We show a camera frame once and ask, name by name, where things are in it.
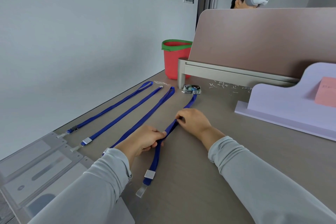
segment metal post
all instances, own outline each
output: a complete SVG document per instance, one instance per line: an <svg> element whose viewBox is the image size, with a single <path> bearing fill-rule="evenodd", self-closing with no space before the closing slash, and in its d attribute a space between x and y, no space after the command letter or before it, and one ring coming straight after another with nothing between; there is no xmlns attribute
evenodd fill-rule
<svg viewBox="0 0 336 224"><path fill-rule="evenodd" d="M184 74L184 66L186 64L186 58L178 59L177 67L177 86L179 89L183 89L184 83L186 82L186 75Z"/></svg>

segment bucket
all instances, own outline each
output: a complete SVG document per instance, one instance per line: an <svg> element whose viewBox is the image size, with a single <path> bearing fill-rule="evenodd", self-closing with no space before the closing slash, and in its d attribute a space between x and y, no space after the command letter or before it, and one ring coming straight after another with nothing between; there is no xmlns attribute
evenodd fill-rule
<svg viewBox="0 0 336 224"><path fill-rule="evenodd" d="M169 39L162 42L165 59L165 73L169 79L177 80L177 66L179 58L189 58L191 41Z"/></svg>

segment ear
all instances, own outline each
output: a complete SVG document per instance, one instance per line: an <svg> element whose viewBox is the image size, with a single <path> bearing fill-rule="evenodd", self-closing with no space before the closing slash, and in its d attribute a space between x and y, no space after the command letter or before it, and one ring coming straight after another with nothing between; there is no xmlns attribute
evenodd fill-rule
<svg viewBox="0 0 336 224"><path fill-rule="evenodd" d="M240 8L241 5L242 5L242 1L241 1L241 0L236 0L236 1L234 2L234 6L237 7L237 8Z"/></svg>

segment person's left hand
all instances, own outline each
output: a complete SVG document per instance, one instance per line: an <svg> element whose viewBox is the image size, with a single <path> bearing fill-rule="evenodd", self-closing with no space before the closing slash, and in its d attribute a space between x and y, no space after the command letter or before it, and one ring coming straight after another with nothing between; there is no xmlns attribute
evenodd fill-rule
<svg viewBox="0 0 336 224"><path fill-rule="evenodd" d="M124 152L127 157L131 152L135 154L135 156L138 156L141 152L156 147L158 145L156 141L165 138L166 135L167 133L165 131L159 132L154 127L143 125L114 148Z"/></svg>

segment brown desk surface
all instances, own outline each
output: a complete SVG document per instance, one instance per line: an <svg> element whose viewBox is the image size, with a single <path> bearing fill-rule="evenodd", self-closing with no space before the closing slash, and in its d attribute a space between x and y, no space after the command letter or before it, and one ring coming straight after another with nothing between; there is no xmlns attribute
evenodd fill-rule
<svg viewBox="0 0 336 224"><path fill-rule="evenodd" d="M175 94L145 123L163 131L174 120L176 112L189 102L191 95L182 93L177 88L177 81L169 80L164 72L153 76L149 81L175 86ZM197 77L191 77L186 83L201 86L202 93L193 107L204 112L213 126L288 175L336 212L336 142L234 113L238 100L247 102L249 99L249 90L241 86L236 89L232 89L233 85L223 88L218 85L219 82ZM67 135L65 139L68 144L77 146L160 85L162 84L154 83L114 110ZM56 132L65 132L118 102L138 87L111 99ZM102 152L136 124L169 87L164 85L150 100L79 152L92 160L100 158ZM153 155L153 150L145 152L134 161L133 178L122 194L136 223L254 223L216 166L208 160L203 145L179 126L165 141L152 184L142 199L136 197L135 193L142 184Z"/></svg>

